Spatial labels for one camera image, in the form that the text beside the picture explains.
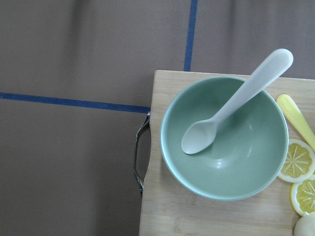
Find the lemon slice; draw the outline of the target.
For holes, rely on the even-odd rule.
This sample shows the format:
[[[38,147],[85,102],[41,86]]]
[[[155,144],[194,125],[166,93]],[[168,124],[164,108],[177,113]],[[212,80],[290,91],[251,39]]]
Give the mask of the lemon slice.
[[[305,142],[289,139],[288,152],[278,177],[286,182],[299,183],[315,171],[315,153]]]
[[[290,189],[290,202],[297,214],[307,216],[315,211],[315,176],[303,182],[293,183]]]

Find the white lemon end piece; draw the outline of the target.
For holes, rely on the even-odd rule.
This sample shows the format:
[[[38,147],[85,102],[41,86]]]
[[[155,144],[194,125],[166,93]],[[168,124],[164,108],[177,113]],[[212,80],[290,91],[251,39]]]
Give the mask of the white lemon end piece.
[[[315,213],[301,217],[295,224],[294,236],[315,236]]]

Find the white spoon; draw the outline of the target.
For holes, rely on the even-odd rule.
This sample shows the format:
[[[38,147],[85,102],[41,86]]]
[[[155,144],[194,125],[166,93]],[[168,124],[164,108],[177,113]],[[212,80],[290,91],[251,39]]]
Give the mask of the white spoon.
[[[195,154],[211,145],[219,125],[286,72],[293,60],[288,49],[272,52],[211,118],[197,121],[186,130],[181,141],[182,151]]]

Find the mint green bowl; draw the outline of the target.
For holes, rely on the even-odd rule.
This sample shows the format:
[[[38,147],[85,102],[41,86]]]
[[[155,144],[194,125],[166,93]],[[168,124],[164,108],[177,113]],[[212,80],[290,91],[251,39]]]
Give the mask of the mint green bowl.
[[[202,197],[235,201],[266,188],[280,172],[288,150],[288,128],[275,100],[262,91],[218,128],[214,142],[196,154],[181,141],[194,122],[213,116],[243,79],[215,76],[182,90],[161,123],[164,161],[174,178]]]

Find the yellow plastic knife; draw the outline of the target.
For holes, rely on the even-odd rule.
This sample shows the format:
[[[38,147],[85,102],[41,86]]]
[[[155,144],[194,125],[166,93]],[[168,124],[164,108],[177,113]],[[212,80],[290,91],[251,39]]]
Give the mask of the yellow plastic knife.
[[[307,144],[315,150],[315,134],[311,130],[308,122],[298,108],[295,101],[287,94],[282,94],[276,99],[277,104],[284,116],[293,125],[293,127],[305,139]]]

